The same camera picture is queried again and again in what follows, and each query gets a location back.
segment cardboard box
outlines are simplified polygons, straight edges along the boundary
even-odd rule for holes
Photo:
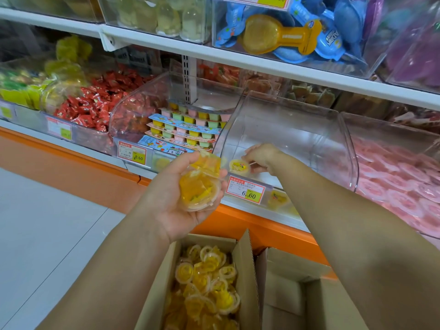
[[[329,266],[268,248],[255,267],[262,330],[368,330]]]
[[[252,246],[249,231],[246,230],[239,241],[230,238],[190,234],[171,244],[148,294],[135,330],[162,329],[165,316],[165,299],[174,282],[177,260],[180,258],[182,250],[194,244],[198,244],[202,248],[206,245],[217,245],[221,251],[232,254],[232,260],[238,272],[235,288],[241,299],[237,315],[240,330],[261,329]]]

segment white floor tile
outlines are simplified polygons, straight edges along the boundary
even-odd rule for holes
[[[107,234],[124,214],[108,209],[69,252],[3,330],[33,330],[67,292]]]
[[[106,209],[0,168],[0,329]]]

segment yellow price sticker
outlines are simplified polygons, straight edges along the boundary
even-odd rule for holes
[[[1,113],[5,118],[12,119],[12,110],[6,106],[1,107]]]
[[[282,9],[286,6],[286,2],[287,0],[258,0],[258,4]]]
[[[60,128],[60,135],[67,140],[72,140],[72,131],[65,128]]]
[[[145,164],[145,154],[133,152],[133,161],[144,165]]]
[[[245,194],[245,197],[247,198],[247,199],[249,199],[250,201],[254,201],[254,202],[256,202],[256,203],[259,203],[260,202],[260,199],[261,199],[261,193],[259,193],[259,192],[256,192],[256,191],[254,191],[254,190],[250,190],[250,189],[248,189],[247,191],[246,191],[246,194]]]

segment hand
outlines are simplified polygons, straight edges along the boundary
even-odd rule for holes
[[[270,143],[253,145],[246,149],[245,153],[246,155],[242,156],[242,159],[251,164],[251,173],[269,172],[272,176],[275,176],[273,163],[276,162],[276,158],[280,154],[283,154],[281,150]]]
[[[147,187],[145,194],[136,204],[136,212],[144,217],[155,220],[163,229],[170,242],[184,237],[195,226],[202,223],[220,204],[226,190],[227,183],[222,181],[221,191],[212,208],[207,211],[187,212],[180,208],[179,180],[182,172],[198,160],[200,153],[184,153],[175,158],[162,170]],[[228,172],[220,170],[220,178]]]

